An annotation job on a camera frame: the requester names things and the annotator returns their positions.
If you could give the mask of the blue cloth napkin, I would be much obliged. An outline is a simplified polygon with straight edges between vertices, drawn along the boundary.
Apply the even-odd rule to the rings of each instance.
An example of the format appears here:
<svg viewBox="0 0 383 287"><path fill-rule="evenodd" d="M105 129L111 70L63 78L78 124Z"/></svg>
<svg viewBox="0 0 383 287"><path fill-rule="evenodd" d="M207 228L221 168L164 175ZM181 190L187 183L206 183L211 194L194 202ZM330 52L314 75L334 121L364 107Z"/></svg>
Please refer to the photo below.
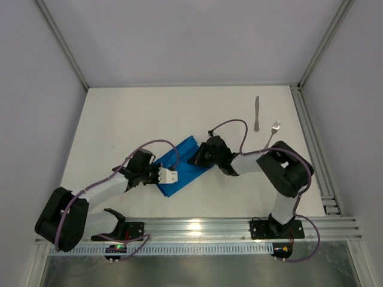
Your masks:
<svg viewBox="0 0 383 287"><path fill-rule="evenodd" d="M174 195L177 191L184 188L186 185L197 179L200 175L207 172L212 166L199 167L195 164L190 164L187 161L192 158L198 151L199 145L194 136L189 136L176 146L180 160L176 171L178 180L173 184L157 184L157 187L165 197Z"/></svg>

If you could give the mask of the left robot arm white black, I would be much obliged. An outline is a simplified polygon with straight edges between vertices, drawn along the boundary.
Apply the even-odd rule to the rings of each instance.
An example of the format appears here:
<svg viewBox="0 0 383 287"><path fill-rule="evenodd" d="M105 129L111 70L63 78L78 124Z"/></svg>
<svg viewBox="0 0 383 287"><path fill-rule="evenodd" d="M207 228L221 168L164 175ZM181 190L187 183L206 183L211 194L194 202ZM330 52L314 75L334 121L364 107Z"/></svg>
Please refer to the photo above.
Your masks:
<svg viewBox="0 0 383 287"><path fill-rule="evenodd" d="M159 183L162 164L151 162L153 154L140 149L125 166L113 168L113 174L81 191L56 188L37 223L37 235L54 244L58 251L69 252L84 238L93 241L127 240L126 217L112 208L91 211L108 199L137 187Z"/></svg>

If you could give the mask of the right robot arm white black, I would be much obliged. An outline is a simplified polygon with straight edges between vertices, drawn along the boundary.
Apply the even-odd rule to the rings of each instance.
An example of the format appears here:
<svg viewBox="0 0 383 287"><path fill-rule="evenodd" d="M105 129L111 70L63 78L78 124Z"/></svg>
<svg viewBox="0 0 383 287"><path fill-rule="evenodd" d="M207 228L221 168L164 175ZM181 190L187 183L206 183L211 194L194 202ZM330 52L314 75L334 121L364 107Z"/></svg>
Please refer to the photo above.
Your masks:
<svg viewBox="0 0 383 287"><path fill-rule="evenodd" d="M302 194L314 175L312 165L283 141L244 154L231 152L220 136L213 136L202 143L187 162L205 168L217 166L227 176L259 172L266 175L277 191L266 226L266 234L273 238L290 234Z"/></svg>

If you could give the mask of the silver table knife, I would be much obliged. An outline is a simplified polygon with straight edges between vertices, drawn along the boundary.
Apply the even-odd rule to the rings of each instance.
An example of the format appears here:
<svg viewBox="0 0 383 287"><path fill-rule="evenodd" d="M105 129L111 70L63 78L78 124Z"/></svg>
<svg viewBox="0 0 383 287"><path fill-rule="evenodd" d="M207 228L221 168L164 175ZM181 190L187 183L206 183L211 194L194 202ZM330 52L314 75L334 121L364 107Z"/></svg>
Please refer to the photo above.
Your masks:
<svg viewBox="0 0 383 287"><path fill-rule="evenodd" d="M259 127L260 97L259 96L257 96L255 99L254 108L255 108L254 131L258 132L260 130L260 127Z"/></svg>

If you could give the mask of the silver fork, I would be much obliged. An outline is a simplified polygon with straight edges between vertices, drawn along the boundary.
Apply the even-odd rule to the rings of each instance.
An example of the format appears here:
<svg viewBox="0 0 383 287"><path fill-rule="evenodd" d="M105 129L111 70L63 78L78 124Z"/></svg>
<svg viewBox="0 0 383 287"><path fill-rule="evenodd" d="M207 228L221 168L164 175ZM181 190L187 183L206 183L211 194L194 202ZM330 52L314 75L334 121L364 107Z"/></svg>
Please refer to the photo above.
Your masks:
<svg viewBox="0 0 383 287"><path fill-rule="evenodd" d="M273 126L272 126L272 128L271 128L271 131L270 131L270 137L269 137L269 139L268 139L266 145L264 146L264 148L268 148L268 147L269 147L270 142L271 142L273 136L278 132L278 130L280 129L280 127L281 127L281 121L276 121L276 122L273 124Z"/></svg>

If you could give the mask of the left black connector box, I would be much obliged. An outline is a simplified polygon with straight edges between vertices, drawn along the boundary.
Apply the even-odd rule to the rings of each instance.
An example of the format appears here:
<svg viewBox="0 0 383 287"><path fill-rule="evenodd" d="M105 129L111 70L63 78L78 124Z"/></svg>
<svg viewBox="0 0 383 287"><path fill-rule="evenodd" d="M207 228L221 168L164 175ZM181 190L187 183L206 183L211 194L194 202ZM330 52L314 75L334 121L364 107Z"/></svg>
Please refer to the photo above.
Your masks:
<svg viewBox="0 0 383 287"><path fill-rule="evenodd" d="M108 261L119 261L127 255L126 245L109 245L105 248L104 256Z"/></svg>

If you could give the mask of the black connector box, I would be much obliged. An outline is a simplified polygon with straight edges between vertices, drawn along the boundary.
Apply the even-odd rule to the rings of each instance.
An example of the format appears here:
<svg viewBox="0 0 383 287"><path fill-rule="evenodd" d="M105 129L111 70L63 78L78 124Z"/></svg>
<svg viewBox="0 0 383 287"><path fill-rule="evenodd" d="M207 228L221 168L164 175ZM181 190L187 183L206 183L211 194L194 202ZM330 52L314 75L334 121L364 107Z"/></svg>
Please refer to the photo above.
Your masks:
<svg viewBox="0 0 383 287"><path fill-rule="evenodd" d="M274 260L279 259L281 261L286 261L287 259L291 257L292 251L293 249L287 246L274 247L273 253L271 254L271 256L273 257Z"/></svg>
<svg viewBox="0 0 383 287"><path fill-rule="evenodd" d="M119 261L127 255L126 245L109 245L105 248L104 256L108 261Z"/></svg>

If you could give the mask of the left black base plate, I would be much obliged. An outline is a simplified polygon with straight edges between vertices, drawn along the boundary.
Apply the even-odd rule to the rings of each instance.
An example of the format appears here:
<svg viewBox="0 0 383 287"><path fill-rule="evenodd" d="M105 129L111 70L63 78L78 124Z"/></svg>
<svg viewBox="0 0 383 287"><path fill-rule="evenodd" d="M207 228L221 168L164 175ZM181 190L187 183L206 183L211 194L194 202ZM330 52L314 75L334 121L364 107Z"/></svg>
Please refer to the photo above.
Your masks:
<svg viewBox="0 0 383 287"><path fill-rule="evenodd" d="M102 236L95 235L91 237L91 241L100 242L100 241L126 241L137 239L144 235L144 222L121 222L118 223L116 228L111 233L104 233L103 236L106 236L108 239L105 239Z"/></svg>

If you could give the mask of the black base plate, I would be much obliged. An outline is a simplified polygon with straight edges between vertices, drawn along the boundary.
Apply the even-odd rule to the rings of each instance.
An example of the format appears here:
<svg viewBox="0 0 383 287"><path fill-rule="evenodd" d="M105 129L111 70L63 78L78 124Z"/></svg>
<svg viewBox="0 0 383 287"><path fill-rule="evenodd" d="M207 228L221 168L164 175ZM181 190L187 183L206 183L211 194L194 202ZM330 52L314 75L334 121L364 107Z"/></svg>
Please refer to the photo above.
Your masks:
<svg viewBox="0 0 383 287"><path fill-rule="evenodd" d="M285 225L273 219L253 218L249 222L249 230L252 239L271 240L271 239L304 239L305 232L300 220L292 219Z"/></svg>
<svg viewBox="0 0 383 287"><path fill-rule="evenodd" d="M106 236L108 239L105 239L102 236L95 235L91 237L91 241L100 242L100 241L126 241L137 239L144 235L144 222L121 222L118 223L116 228L111 233L104 233L103 236Z"/></svg>

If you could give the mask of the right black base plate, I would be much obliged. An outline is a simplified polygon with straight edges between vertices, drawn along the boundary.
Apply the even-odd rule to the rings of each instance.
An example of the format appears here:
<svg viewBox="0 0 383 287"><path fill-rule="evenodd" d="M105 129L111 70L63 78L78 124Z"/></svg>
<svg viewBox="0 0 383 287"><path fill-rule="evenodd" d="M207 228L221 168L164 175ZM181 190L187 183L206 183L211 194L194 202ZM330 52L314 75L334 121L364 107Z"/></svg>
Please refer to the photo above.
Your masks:
<svg viewBox="0 0 383 287"><path fill-rule="evenodd" d="M285 225L273 219L253 218L249 222L249 230L252 239L271 240L271 239L304 239L305 232L300 220L292 219Z"/></svg>

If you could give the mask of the right aluminium side rail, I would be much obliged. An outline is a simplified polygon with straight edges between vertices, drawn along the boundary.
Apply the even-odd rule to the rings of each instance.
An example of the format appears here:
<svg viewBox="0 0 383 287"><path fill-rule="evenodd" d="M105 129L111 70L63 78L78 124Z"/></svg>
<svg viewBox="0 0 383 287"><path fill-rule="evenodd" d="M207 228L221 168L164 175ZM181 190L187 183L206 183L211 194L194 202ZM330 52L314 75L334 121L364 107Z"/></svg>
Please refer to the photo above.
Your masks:
<svg viewBox="0 0 383 287"><path fill-rule="evenodd" d="M320 148L317 133L308 107L303 98L303 93L297 84L290 86L291 95L297 116L305 138L312 166L315 170L317 185L320 191L322 204L326 216L343 216L341 207L335 194L335 186L327 168L323 152Z"/></svg>

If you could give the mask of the aluminium front rail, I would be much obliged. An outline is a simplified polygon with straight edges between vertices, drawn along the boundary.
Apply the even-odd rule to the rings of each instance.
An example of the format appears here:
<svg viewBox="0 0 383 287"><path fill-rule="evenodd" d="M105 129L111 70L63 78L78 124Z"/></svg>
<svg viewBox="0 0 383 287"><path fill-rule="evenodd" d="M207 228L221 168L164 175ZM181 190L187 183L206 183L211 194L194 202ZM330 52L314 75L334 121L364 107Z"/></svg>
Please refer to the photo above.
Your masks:
<svg viewBox="0 0 383 287"><path fill-rule="evenodd" d="M361 240L362 233L353 217L323 216L298 217L305 232L306 240ZM249 222L252 218L129 218L127 222L144 222L144 234L156 243L223 243L250 242ZM277 242L289 239L257 240Z"/></svg>

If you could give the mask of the left aluminium frame post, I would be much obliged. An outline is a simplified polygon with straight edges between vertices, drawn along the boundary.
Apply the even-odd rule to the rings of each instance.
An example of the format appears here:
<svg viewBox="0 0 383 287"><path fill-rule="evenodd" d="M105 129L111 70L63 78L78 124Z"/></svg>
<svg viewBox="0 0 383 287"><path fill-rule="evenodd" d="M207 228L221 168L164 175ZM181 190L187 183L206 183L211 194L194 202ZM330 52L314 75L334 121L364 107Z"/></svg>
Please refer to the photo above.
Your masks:
<svg viewBox="0 0 383 287"><path fill-rule="evenodd" d="M63 36L62 32L60 31L59 26L57 25L52 13L50 12L47 4L43 0L34 0L34 4L37 6L37 9L39 10L42 18L44 19L46 25L48 26L50 32L53 34L55 41L57 42L59 48L62 50L63 55L67 59L72 71L74 72L75 76L81 83L83 89L85 91L88 91L90 86L83 75L69 45L67 44L65 37Z"/></svg>

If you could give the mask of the aluminium frame post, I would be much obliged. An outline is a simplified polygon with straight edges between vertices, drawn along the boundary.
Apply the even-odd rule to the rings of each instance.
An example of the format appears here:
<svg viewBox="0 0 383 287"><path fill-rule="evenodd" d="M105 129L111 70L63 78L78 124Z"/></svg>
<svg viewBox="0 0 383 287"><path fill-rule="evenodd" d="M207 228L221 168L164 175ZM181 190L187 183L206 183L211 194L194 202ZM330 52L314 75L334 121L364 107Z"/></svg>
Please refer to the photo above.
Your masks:
<svg viewBox="0 0 383 287"><path fill-rule="evenodd" d="M342 22L345 20L353 3L353 0L343 0L336 9L336 12L334 13L328 27L325 30L325 33L321 37L319 44L317 45L312 57L310 58L300 81L297 84L299 90L302 90L305 84L308 82L313 71L315 70L320 60L324 56L325 52L327 51L328 47L330 46Z"/></svg>
<svg viewBox="0 0 383 287"><path fill-rule="evenodd" d="M43 0L34 0L34 4L37 6L37 9L39 10L42 18L44 19L46 25L48 26L50 32L53 34L55 41L57 42L59 48L62 50L63 55L67 59L72 71L74 72L75 76L81 83L83 89L85 91L88 91L90 86L83 75L69 45L67 44L65 37L63 36L62 32L60 31L59 26L57 25L52 13L50 12L47 4Z"/></svg>

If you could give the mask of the right aluminium frame post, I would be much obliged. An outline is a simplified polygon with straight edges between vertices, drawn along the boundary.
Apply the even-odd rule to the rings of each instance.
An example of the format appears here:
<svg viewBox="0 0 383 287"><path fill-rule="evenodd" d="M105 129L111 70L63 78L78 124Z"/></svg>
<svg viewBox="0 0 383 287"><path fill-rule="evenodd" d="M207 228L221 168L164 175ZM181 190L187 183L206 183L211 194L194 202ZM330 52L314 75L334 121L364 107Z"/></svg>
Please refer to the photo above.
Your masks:
<svg viewBox="0 0 383 287"><path fill-rule="evenodd" d="M353 3L353 0L343 0L336 9L336 12L334 13L328 27L325 30L325 33L321 37L319 44L317 45L312 57L310 58L300 81L297 84L299 90L302 90L305 84L308 82L313 71L315 70L320 60L324 56L325 52L327 51L328 47L330 46L342 22L345 20Z"/></svg>

